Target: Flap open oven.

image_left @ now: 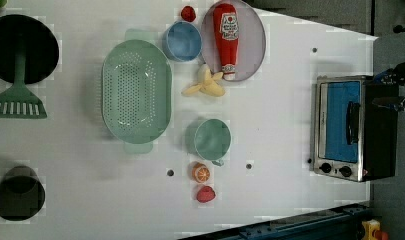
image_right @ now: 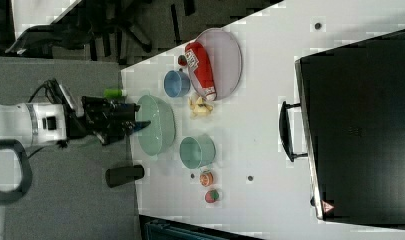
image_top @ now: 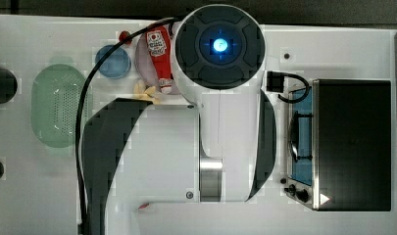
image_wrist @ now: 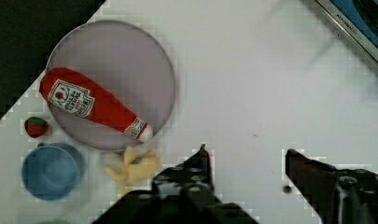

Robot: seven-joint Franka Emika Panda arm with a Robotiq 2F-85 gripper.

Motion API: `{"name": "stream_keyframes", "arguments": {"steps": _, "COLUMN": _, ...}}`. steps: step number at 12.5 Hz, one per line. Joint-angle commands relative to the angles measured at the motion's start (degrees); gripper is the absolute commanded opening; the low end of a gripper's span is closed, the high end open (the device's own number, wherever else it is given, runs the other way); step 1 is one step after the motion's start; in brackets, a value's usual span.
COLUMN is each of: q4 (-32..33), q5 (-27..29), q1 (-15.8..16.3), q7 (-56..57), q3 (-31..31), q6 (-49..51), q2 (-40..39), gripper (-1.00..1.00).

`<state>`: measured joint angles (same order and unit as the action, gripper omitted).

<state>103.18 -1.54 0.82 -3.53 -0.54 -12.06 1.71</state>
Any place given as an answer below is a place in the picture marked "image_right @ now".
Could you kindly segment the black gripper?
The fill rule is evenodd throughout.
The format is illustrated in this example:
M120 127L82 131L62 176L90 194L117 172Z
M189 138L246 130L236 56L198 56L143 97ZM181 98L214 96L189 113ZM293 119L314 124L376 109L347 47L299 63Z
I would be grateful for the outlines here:
M148 127L150 121L136 121L140 106L106 98L83 96L84 114L78 117L70 111L66 115L66 135L69 140L94 135L102 145L122 140L125 136Z

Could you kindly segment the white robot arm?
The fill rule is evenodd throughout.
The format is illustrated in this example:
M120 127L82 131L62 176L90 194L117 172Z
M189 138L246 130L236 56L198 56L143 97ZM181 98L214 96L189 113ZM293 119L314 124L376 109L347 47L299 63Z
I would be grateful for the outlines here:
M23 147L58 145L95 136L102 145L115 143L148 127L138 121L138 104L84 96L81 106L67 103L0 104L0 142L15 141Z

